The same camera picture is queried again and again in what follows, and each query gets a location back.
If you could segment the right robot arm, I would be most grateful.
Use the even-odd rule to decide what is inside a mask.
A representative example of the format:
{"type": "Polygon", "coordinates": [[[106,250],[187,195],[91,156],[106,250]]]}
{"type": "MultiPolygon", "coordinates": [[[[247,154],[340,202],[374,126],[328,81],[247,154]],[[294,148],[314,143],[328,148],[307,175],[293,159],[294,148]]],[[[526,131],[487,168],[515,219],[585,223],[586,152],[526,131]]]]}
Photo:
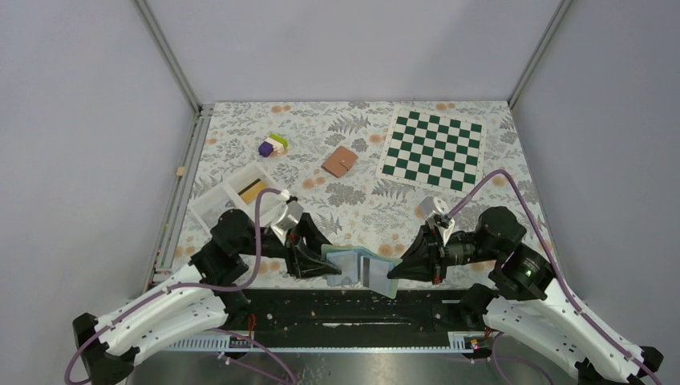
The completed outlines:
{"type": "Polygon", "coordinates": [[[453,231],[435,209],[387,276],[439,284],[450,266],[494,261],[488,275],[494,286],[475,284],[460,299],[466,313],[541,353],[580,384],[639,384],[655,373],[662,353],[622,337],[562,289],[548,259],[522,242],[525,234],[502,206],[483,211],[471,232],[453,231]]]}

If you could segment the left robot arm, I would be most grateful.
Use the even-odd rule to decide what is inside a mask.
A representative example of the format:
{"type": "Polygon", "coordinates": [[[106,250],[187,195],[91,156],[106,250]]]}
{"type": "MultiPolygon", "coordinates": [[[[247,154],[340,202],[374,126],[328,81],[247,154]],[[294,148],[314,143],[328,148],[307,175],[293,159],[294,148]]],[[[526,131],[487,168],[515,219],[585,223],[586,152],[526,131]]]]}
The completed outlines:
{"type": "Polygon", "coordinates": [[[109,314],[84,313],[73,320],[88,383],[120,383],[146,358],[182,338],[230,322],[242,325],[251,305],[235,281],[249,271],[245,255],[281,258],[296,278],[342,272],[322,256],[328,240],[308,213],[278,238],[240,209],[230,209],[211,235],[187,264],[137,299],[109,314]]]}

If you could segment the green card holder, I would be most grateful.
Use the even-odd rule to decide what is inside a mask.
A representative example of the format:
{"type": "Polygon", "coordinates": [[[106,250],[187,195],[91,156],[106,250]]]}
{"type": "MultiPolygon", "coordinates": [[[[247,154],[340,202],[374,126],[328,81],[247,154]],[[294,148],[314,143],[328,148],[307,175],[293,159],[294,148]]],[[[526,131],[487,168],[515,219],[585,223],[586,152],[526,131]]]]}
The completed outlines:
{"type": "Polygon", "coordinates": [[[384,297],[395,299],[399,280],[387,275],[400,260],[373,253],[360,246],[323,245],[322,257],[338,267],[339,274],[327,274],[329,287],[363,287],[384,297]]]}

